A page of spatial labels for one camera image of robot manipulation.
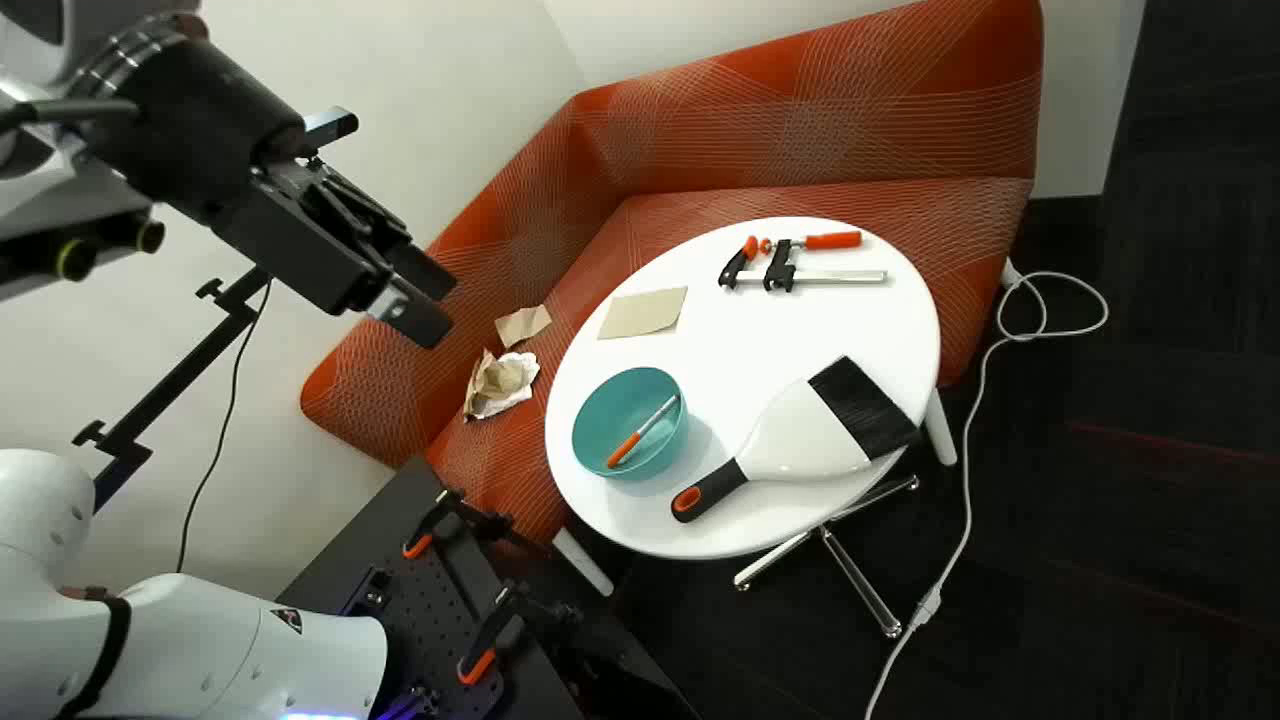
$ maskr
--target white cable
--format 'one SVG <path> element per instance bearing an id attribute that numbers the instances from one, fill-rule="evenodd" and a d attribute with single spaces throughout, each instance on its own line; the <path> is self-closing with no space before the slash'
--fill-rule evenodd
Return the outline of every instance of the white cable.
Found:
<path id="1" fill-rule="evenodd" d="M 1047 326 L 1047 298 L 1039 294 L 1035 280 L 1076 282 L 1082 291 L 1089 291 L 1089 294 L 1096 298 L 1101 316 L 1096 316 L 1093 323 L 1082 323 L 1082 326 Z M 1033 333 L 1012 333 L 1012 326 L 1006 323 L 1006 308 L 1009 308 L 1009 298 L 1012 298 L 1021 288 L 1033 291 L 1035 310 L 1039 310 L 1039 320 L 1035 320 Z M 907 630 L 893 644 L 893 652 L 888 652 L 888 658 L 884 658 L 884 668 L 881 668 L 881 680 L 878 680 L 878 689 L 874 689 L 874 697 L 867 697 L 866 720 L 878 716 L 878 704 L 881 704 L 881 692 L 884 692 L 884 682 L 888 682 L 888 675 L 893 675 L 893 665 L 898 665 L 900 652 L 914 644 L 917 627 L 924 627 L 924 625 L 937 614 L 937 608 L 944 602 L 944 584 L 952 579 L 952 571 L 956 571 L 956 563 L 961 563 L 961 554 L 966 554 L 966 548 L 970 548 L 970 539 L 973 539 L 970 431 L 973 431 L 973 418 L 975 418 L 975 413 L 984 409 L 984 397 L 989 397 L 989 364 L 991 364 L 991 356 L 995 356 L 1006 342 L 1035 342 L 1035 339 L 1093 335 L 1093 333 L 1101 333 L 1109 320 L 1111 320 L 1111 303 L 1104 298 L 1104 291 L 1096 291 L 1093 282 L 1083 282 L 1082 275 L 1068 275 L 1068 271 L 1030 271 L 1030 275 L 1021 275 L 1021 280 L 1000 294 L 1000 303 L 995 303 L 1000 339 L 984 352 L 984 361 L 979 361 L 979 367 L 975 367 L 975 397 L 973 397 L 970 416 L 966 416 L 966 428 L 961 428 L 961 495 L 966 495 L 961 539 L 956 539 L 944 571 L 942 571 L 942 575 L 929 584 L 929 592 L 922 594 L 922 602 L 917 602 L 917 612 L 914 612 L 914 618 L 907 618 Z"/>

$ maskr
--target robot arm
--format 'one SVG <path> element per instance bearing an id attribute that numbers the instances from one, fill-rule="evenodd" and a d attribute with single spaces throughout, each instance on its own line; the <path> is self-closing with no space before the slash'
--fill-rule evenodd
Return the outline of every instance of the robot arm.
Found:
<path id="1" fill-rule="evenodd" d="M 217 53 L 202 0 L 0 0 L 0 298 L 160 244 L 174 205 L 325 310 L 415 342 L 452 275 L 321 159 L 351 116 L 300 119 Z M 191 575 L 61 594 L 93 481 L 0 450 L 0 716 L 369 716 L 377 618 L 311 614 Z"/>
<path id="2" fill-rule="evenodd" d="M 0 446 L 0 716 L 369 716 L 389 665 L 377 618 L 281 608 L 197 575 L 122 594 L 56 592 L 93 481 Z"/>
<path id="3" fill-rule="evenodd" d="M 371 310 L 434 348 L 452 275 L 321 159 L 356 119 L 298 116 L 207 45 L 197 9 L 0 0 L 0 282 L 152 246 L 147 209 L 174 205 L 315 308 Z"/>

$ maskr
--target paper wrapper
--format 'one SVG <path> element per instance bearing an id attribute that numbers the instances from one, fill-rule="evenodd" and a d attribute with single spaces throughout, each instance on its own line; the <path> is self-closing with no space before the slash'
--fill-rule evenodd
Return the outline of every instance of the paper wrapper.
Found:
<path id="1" fill-rule="evenodd" d="M 600 339 L 672 333 L 680 323 L 683 294 L 687 288 L 617 294 L 600 323 Z"/>
<path id="2" fill-rule="evenodd" d="M 484 352 L 469 381 L 469 418 L 493 418 L 532 397 L 541 364 L 532 352 Z"/>
<path id="3" fill-rule="evenodd" d="M 545 303 L 518 308 L 513 316 L 493 320 L 506 348 L 518 348 L 532 335 L 541 335 L 551 323 L 551 310 Z"/>

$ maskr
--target floor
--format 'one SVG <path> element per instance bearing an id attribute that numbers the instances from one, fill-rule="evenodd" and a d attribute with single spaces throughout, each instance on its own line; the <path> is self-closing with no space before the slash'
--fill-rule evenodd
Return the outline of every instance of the floor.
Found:
<path id="1" fill-rule="evenodd" d="M 1280 716 L 1280 3 L 1151 0 L 1101 201 L 1030 209 L 1021 268 L 1093 275 L 1104 335 L 1012 348 L 973 437 L 975 539 L 881 720 Z M 1056 294 L 1062 320 L 1083 303 Z M 973 387 L 952 390 L 952 418 Z M 900 612 L 961 529 L 956 470 L 842 524 Z M 708 716 L 862 716 L 888 655 L 814 544 L 608 554 L 619 612 Z"/>

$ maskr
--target couch cushion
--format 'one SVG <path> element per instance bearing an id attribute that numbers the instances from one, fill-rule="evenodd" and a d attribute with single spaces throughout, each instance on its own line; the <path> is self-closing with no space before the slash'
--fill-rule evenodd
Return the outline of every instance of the couch cushion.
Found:
<path id="1" fill-rule="evenodd" d="M 545 458 L 545 402 L 571 333 L 665 246 L 754 215 L 838 215 L 914 257 L 942 303 L 942 381 L 956 381 L 979 342 L 1024 201 L 1030 179 L 1009 174 L 634 194 L 549 294 L 551 326 L 529 342 L 545 364 L 538 397 L 490 425 L 452 416 L 425 456 L 476 509 L 513 512 L 518 533 L 551 539 L 564 498 Z"/>

